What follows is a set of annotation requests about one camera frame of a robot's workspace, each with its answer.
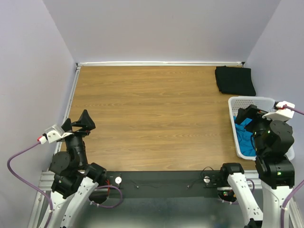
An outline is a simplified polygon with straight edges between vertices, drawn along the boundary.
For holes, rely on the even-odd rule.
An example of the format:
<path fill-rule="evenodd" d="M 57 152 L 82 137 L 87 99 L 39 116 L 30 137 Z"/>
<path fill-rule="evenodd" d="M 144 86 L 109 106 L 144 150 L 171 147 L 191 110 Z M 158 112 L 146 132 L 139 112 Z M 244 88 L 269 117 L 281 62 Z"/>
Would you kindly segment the blue t shirt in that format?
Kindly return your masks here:
<path fill-rule="evenodd" d="M 248 132 L 245 127 L 251 122 L 252 120 L 246 118 L 241 124 L 235 124 L 236 134 L 237 134 L 237 141 L 240 148 L 240 153 L 244 156 L 253 158 L 256 155 L 255 152 L 255 143 L 252 138 L 252 133 Z"/>

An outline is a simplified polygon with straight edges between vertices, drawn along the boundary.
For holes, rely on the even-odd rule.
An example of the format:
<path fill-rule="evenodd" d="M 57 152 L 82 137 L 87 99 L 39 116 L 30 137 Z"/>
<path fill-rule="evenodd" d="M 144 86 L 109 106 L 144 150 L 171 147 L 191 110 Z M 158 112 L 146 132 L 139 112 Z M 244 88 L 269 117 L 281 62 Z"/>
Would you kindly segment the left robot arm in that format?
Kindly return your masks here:
<path fill-rule="evenodd" d="M 84 189 L 102 187 L 106 180 L 106 169 L 96 163 L 88 163 L 86 146 L 83 138 L 95 129 L 95 123 L 85 109 L 79 119 L 72 122 L 66 119 L 61 127 L 53 125 L 44 133 L 48 143 L 65 142 L 66 150 L 57 152 L 52 157 L 49 170 L 54 173 L 49 207 L 52 217 L 46 225 L 59 228 L 64 213 L 81 188 L 81 183 L 88 180 Z"/>

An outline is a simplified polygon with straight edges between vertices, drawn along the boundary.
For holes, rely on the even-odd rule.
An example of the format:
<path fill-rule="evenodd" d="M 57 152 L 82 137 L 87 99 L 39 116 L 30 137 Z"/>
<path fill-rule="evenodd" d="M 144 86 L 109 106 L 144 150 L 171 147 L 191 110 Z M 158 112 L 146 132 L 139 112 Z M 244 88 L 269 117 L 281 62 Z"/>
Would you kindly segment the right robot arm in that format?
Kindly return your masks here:
<path fill-rule="evenodd" d="M 279 111 L 268 113 L 253 104 L 238 110 L 235 123 L 241 124 L 246 119 L 251 120 L 245 130 L 254 139 L 263 207 L 258 206 L 239 163 L 224 163 L 218 180 L 233 189 L 246 228 L 288 227 L 285 218 L 295 184 L 295 170 L 286 153 L 294 143 L 293 129 Z"/>

